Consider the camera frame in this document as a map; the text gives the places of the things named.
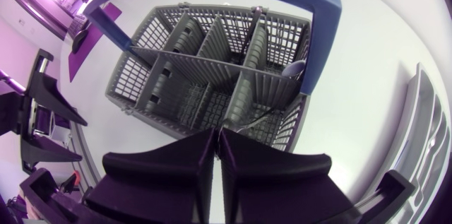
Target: red object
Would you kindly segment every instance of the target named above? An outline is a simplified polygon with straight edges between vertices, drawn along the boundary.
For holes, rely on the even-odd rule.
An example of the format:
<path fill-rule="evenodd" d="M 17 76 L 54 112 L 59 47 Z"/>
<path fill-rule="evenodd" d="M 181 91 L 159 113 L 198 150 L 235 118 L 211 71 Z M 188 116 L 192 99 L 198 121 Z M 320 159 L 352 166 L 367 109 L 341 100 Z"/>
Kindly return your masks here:
<path fill-rule="evenodd" d="M 78 185 L 80 183 L 80 173 L 77 170 L 74 170 L 73 173 L 76 175 L 76 182 L 74 185 Z"/>

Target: black plastic part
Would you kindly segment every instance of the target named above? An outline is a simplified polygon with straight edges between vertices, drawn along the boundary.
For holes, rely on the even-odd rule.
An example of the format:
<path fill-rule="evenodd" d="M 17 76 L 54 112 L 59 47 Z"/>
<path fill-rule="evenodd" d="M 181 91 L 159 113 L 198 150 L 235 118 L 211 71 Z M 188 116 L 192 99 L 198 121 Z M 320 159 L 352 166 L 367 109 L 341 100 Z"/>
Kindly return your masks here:
<path fill-rule="evenodd" d="M 44 168 L 32 173 L 20 184 L 20 188 L 48 223 L 120 223 L 63 195 L 57 190 L 50 172 Z"/>
<path fill-rule="evenodd" d="M 8 131 L 17 133 L 21 99 L 22 97 L 15 92 L 0 95 L 0 136 Z"/>
<path fill-rule="evenodd" d="M 28 95 L 64 119 L 87 126 L 88 123 L 64 99 L 57 88 L 57 80 L 40 72 L 32 75 Z"/>
<path fill-rule="evenodd" d="M 362 213 L 359 223 L 386 223 L 405 204 L 415 186 L 395 170 L 389 170 L 381 180 L 371 200 L 356 204 Z"/>
<path fill-rule="evenodd" d="M 17 224 L 18 221 L 10 214 L 8 207 L 6 207 L 3 197 L 0 195 L 0 220 L 2 224 Z"/>
<path fill-rule="evenodd" d="M 66 181 L 64 181 L 60 186 L 59 190 L 63 193 L 72 193 L 73 188 L 76 185 L 77 175 L 72 174 Z"/>
<path fill-rule="evenodd" d="M 74 162 L 82 156 L 65 149 L 43 136 L 34 136 L 31 140 L 20 140 L 20 156 L 23 171 L 30 174 L 35 171 L 38 162 Z"/>
<path fill-rule="evenodd" d="M 106 175 L 87 205 L 125 223 L 207 223 L 214 133 L 206 130 L 145 153 L 106 154 Z"/>
<path fill-rule="evenodd" d="M 80 32 L 77 33 L 72 42 L 73 53 L 78 52 L 81 45 L 83 44 L 83 41 L 85 41 L 86 36 L 88 36 L 88 30 L 81 30 Z"/>
<path fill-rule="evenodd" d="M 329 178 L 327 155 L 282 152 L 228 129 L 221 132 L 218 152 L 227 223 L 360 220 L 357 209 Z"/>

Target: gray rack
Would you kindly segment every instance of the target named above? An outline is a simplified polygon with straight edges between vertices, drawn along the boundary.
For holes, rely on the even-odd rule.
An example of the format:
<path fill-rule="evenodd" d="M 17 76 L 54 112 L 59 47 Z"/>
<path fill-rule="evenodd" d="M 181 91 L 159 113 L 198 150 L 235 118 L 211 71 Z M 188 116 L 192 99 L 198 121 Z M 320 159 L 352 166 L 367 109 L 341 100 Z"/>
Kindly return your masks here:
<path fill-rule="evenodd" d="M 156 7 L 133 35 L 135 47 L 121 55 L 106 95 L 127 114 L 177 139 L 226 119 L 248 124 L 272 109 L 240 133 L 290 151 L 307 96 L 299 93 L 302 79 L 281 72 L 307 58 L 309 33 L 308 20 L 282 13 Z"/>

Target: basket divider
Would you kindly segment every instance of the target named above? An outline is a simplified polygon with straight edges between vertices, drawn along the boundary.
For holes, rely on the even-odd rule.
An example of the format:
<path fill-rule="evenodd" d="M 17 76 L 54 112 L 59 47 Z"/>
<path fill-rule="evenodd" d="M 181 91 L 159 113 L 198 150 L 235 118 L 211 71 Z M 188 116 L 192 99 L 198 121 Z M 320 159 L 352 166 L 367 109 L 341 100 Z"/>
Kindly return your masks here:
<path fill-rule="evenodd" d="M 145 86 L 142 89 L 140 95 L 138 96 L 135 108 L 141 109 L 146 106 L 146 104 L 148 103 L 149 99 L 153 94 L 153 88 L 155 87 L 155 84 L 158 81 L 158 77 L 162 73 L 166 62 L 167 62 L 166 59 L 162 56 L 159 56 L 157 58 L 145 82 Z"/>
<path fill-rule="evenodd" d="M 268 33 L 263 23 L 257 23 L 249 43 L 243 66 L 264 70 L 267 61 Z"/>
<path fill-rule="evenodd" d="M 199 49 L 197 57 L 215 59 L 218 61 L 230 61 L 231 48 L 227 41 L 225 29 L 221 23 L 221 17 L 216 16 L 208 31 L 206 38 Z"/>
<path fill-rule="evenodd" d="M 157 16 L 158 20 L 162 22 L 163 27 L 165 27 L 165 29 L 167 29 L 169 33 L 174 30 L 174 26 L 168 21 L 167 17 L 162 13 L 162 11 L 156 11 L 155 15 Z"/>

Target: black plastic tine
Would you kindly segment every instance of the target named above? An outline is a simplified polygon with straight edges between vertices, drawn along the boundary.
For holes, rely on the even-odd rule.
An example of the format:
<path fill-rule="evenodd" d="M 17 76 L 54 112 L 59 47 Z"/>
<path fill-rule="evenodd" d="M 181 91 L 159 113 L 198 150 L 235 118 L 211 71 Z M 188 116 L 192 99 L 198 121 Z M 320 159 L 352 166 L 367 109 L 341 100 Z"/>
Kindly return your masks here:
<path fill-rule="evenodd" d="M 88 125 L 58 91 L 56 79 L 35 71 L 28 90 L 30 97 L 55 114 L 83 126 Z"/>
<path fill-rule="evenodd" d="M 32 140 L 20 140 L 20 154 L 24 162 L 23 170 L 34 171 L 38 162 L 76 162 L 82 156 L 60 146 L 44 136 L 34 136 Z"/>

